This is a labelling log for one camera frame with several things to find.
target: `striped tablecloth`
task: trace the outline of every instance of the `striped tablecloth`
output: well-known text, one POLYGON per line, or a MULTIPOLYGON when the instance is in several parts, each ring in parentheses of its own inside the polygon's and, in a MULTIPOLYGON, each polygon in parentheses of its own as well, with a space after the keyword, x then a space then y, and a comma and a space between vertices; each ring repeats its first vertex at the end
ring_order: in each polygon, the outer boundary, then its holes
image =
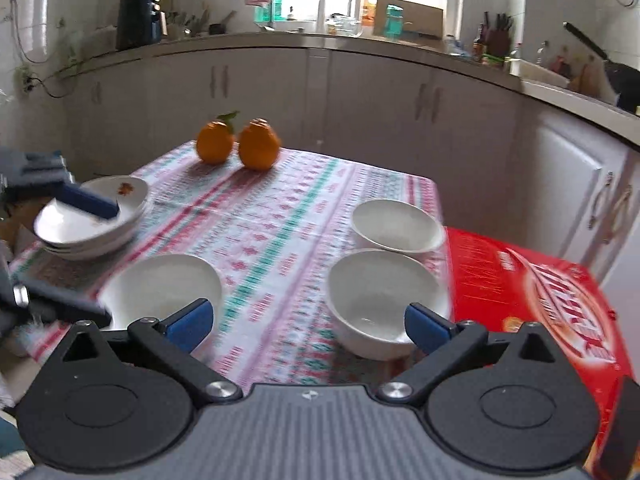
MULTIPOLYGON (((352 248, 350 215, 368 198, 403 200, 440 218, 432 181, 318 155, 282 150, 267 173, 237 155, 201 163, 188 142, 135 173, 151 187, 153 211, 128 246, 90 262, 67 262, 39 246, 15 273, 95 295, 116 271, 154 254, 204 258, 226 286, 219 333, 194 355, 247 391, 255 382, 377 384, 412 362, 381 364, 335 341, 324 302, 331 264, 352 248)), ((447 281, 447 249, 425 264, 447 281)), ((30 326, 20 340, 43 362, 66 327, 30 326)))

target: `red bag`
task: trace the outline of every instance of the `red bag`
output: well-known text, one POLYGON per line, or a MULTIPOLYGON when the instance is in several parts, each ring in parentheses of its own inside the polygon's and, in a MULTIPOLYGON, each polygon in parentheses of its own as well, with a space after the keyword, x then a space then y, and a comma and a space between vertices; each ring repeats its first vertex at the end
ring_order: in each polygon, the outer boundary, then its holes
POLYGON ((591 391, 602 422, 589 467, 618 380, 633 377, 616 313, 581 266, 457 229, 447 234, 454 319, 473 319, 494 332, 517 332, 525 321, 543 323, 591 391))

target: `tablecloth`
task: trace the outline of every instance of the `tablecloth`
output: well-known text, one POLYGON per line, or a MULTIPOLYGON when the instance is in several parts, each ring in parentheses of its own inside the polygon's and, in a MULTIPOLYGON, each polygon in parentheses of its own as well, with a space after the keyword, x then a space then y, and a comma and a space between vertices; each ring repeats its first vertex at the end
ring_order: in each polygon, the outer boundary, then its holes
MULTIPOLYGON (((154 206, 130 244, 90 262, 35 245, 13 263, 14 273, 95 296, 113 273, 155 254, 207 260, 225 283, 224 315, 193 354, 244 391, 256 382, 378 384, 417 358, 383 364, 338 345, 324 280, 353 248, 351 212, 363 200, 402 200, 441 219, 431 180, 293 150, 282 150, 266 173, 243 168, 236 152, 212 167, 192 142, 135 175, 150 184, 154 206)), ((424 264, 446 283, 446 246, 424 264)), ((65 331, 59 323, 29 326, 19 338, 43 362, 65 331)))

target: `green lid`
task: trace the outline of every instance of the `green lid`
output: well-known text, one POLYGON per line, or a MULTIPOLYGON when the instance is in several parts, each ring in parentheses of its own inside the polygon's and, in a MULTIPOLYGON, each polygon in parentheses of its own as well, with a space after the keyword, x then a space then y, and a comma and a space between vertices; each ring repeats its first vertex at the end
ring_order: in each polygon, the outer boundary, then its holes
POLYGON ((386 6, 386 15, 394 18, 402 18, 402 7, 388 5, 386 6))

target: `orange fruit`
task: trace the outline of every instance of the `orange fruit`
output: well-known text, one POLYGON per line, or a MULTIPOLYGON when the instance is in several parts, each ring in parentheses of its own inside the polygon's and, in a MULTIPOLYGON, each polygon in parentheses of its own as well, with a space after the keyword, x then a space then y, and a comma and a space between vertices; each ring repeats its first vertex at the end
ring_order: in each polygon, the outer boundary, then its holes
POLYGON ((280 139, 264 119, 254 119, 240 132, 238 156, 246 168, 267 171, 278 160, 280 139))
POLYGON ((234 129, 230 120, 238 112, 218 116, 218 121, 201 129, 196 140, 196 153, 207 164, 222 164, 234 148, 234 129))

